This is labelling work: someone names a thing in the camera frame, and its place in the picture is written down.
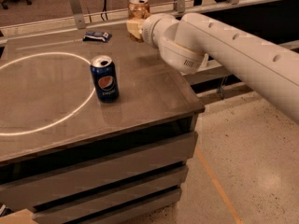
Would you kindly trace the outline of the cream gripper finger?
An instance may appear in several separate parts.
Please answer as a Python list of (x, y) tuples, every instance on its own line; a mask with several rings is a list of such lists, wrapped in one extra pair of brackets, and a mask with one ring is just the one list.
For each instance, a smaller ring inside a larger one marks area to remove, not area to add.
[(131, 19), (126, 21), (127, 31), (130, 35), (130, 38), (136, 42), (142, 42), (142, 27), (144, 20), (143, 19)]

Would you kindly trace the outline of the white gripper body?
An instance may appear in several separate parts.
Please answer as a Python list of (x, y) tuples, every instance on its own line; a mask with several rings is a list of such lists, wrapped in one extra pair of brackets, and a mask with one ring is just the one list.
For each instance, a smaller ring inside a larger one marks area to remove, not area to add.
[(159, 39), (175, 23), (176, 19), (168, 14), (150, 15), (142, 24), (142, 38), (148, 45), (157, 49), (159, 47)]

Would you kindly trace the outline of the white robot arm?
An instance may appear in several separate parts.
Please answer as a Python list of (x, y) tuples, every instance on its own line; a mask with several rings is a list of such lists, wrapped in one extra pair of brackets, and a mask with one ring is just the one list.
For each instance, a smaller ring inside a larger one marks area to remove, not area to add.
[(184, 74), (209, 57), (299, 123), (299, 54), (199, 13), (181, 19), (154, 14), (126, 22), (127, 30)]

